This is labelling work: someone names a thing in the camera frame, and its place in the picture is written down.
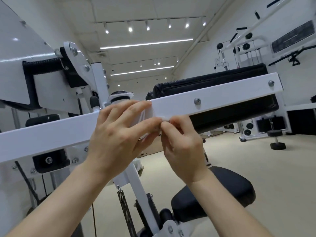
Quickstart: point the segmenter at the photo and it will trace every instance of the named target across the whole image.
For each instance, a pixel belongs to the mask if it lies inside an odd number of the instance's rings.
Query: white ceiling
[[[177,56],[181,58],[193,41],[165,43],[101,50],[100,47],[138,43],[163,42],[181,39],[195,39],[203,30],[201,16],[210,20],[226,0],[55,0],[65,18],[72,25],[75,34],[90,53],[90,57],[101,62],[107,76],[117,73],[175,66]],[[189,28],[185,19],[167,21],[159,18],[190,18]],[[149,20],[150,31],[145,21]],[[125,21],[129,20],[133,32],[128,31]],[[107,23],[109,34],[105,33]],[[160,66],[153,59],[160,58]],[[112,76],[111,80],[126,81],[156,75],[167,75],[170,69],[139,72]]]

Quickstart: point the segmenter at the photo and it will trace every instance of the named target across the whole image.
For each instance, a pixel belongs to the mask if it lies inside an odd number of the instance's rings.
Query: spotlight
[[[168,28],[171,28],[170,18],[167,19]]]
[[[202,18],[202,25],[205,26],[206,25],[205,18],[204,17],[201,17],[201,18]]]
[[[188,28],[189,26],[190,26],[190,24],[189,24],[189,19],[186,18],[186,19],[185,19],[185,28]]]
[[[149,30],[150,30],[150,27],[149,27],[149,25],[148,25],[148,20],[145,20],[145,24],[146,24],[146,29],[147,29],[147,31],[149,31]]]
[[[104,30],[106,34],[109,34],[109,29],[107,28],[106,22],[104,23]]]
[[[130,25],[130,22],[129,22],[129,21],[126,21],[126,23],[127,23],[127,26],[128,26],[128,31],[129,31],[129,32],[132,32],[132,31],[133,31],[133,28],[132,28],[132,26]]]

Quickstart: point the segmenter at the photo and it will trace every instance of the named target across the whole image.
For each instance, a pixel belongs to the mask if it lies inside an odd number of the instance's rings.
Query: left hand
[[[155,130],[162,122],[161,118],[146,119],[130,127],[133,120],[151,105],[151,101],[128,100],[100,111],[85,161],[90,170],[109,181],[152,144],[159,135]],[[139,140],[146,133],[149,135]]]

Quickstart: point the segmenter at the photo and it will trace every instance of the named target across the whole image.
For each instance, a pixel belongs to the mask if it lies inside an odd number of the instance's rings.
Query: right hand
[[[209,172],[205,164],[203,140],[189,116],[173,116],[161,123],[161,142],[172,170],[186,184],[202,180]]]

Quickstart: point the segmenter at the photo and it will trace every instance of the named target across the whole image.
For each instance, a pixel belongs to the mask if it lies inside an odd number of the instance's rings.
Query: beige floor
[[[231,169],[253,184],[257,199],[247,207],[277,237],[316,236],[316,136],[284,136],[287,149],[273,151],[272,139],[241,143],[236,134],[223,134],[206,140],[204,148],[216,166]],[[172,172],[163,153],[141,159],[145,191],[154,196],[158,211],[170,208],[172,197],[184,187]],[[133,207],[130,186],[123,188],[136,231],[140,217]],[[129,236],[117,191],[104,188],[94,203],[98,237]],[[85,237],[94,236],[92,211],[82,220]],[[193,236],[218,236],[210,221],[202,223]]]

